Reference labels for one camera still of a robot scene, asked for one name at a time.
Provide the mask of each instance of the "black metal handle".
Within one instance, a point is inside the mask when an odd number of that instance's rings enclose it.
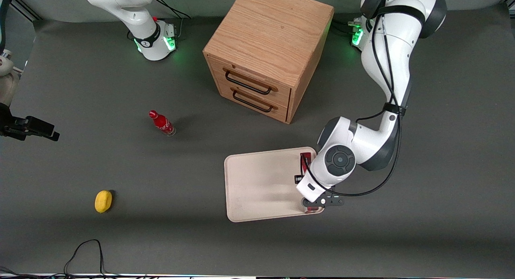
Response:
[[[256,106],[256,105],[254,105],[254,104],[252,104],[252,103],[250,103],[248,101],[245,101],[245,100],[243,100],[241,98],[236,97],[236,93],[237,93],[237,90],[232,90],[232,97],[236,101],[240,101],[240,102],[244,103],[245,105],[249,105],[250,107],[256,108],[257,110],[260,110],[262,112],[268,113],[268,112],[272,111],[272,109],[274,108],[273,106],[270,106],[270,108],[268,108],[268,109],[261,108],[260,106]]]
[[[236,80],[235,80],[235,79],[233,79],[233,78],[230,78],[230,77],[229,77],[229,74],[230,74],[230,72],[229,72],[228,70],[226,70],[226,79],[227,79],[227,81],[232,82],[232,83],[235,83],[235,84],[236,84],[236,85],[238,85],[238,86],[242,86],[242,87],[244,87],[244,88],[247,88],[247,89],[249,89],[249,90],[252,90],[252,91],[254,91],[254,92],[256,92],[256,93],[259,93],[259,94],[261,94],[261,95],[268,95],[268,94],[270,94],[270,91],[272,90],[272,87],[268,87],[268,90],[266,90],[266,91],[258,90],[258,89],[254,88],[254,87],[252,87],[252,86],[249,86],[249,85],[247,85],[247,84],[244,84],[244,83],[242,83],[242,82],[240,82],[240,81],[236,81]]]

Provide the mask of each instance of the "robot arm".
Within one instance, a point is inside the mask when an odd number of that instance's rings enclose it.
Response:
[[[311,163],[311,172],[297,185],[311,202],[348,178],[356,165],[368,171],[388,166],[410,94],[412,50],[419,37],[429,36],[429,31],[440,27],[447,6],[444,0],[362,0],[362,11],[366,18],[375,18],[363,40],[362,63],[386,96],[381,124],[372,130],[343,117],[327,123],[318,139],[321,150]]]
[[[88,0],[96,7],[118,17],[134,35],[138,50],[147,59],[164,59],[175,50],[175,28],[164,21],[154,21],[144,8],[152,0]]]

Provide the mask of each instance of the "plastic tray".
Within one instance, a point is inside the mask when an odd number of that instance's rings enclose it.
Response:
[[[307,215],[302,195],[295,189],[300,174],[300,154],[311,147],[228,156],[225,160],[227,217],[247,222]]]

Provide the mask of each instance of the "gray mat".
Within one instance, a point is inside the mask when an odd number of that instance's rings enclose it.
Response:
[[[384,96],[331,33],[292,125],[223,99],[201,53],[219,22],[185,21],[178,51],[159,62],[121,23],[37,25],[12,110],[54,123],[61,139],[0,140],[2,265],[59,272],[97,238],[118,273],[515,277],[505,6],[451,12],[419,41],[401,157],[383,189],[320,215],[240,224],[225,213],[226,156],[313,147],[329,119],[374,114]],[[176,124],[173,138],[153,127],[152,109]],[[337,189],[368,190],[387,171],[357,169]],[[116,199],[99,215],[102,189]],[[98,272],[97,260],[85,246],[70,272]]]

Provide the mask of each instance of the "red bottle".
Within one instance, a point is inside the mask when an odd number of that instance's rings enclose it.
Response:
[[[166,119],[165,116],[158,114],[154,110],[151,110],[148,115],[153,119],[154,125],[158,127],[166,136],[172,136],[175,134],[175,127]]]

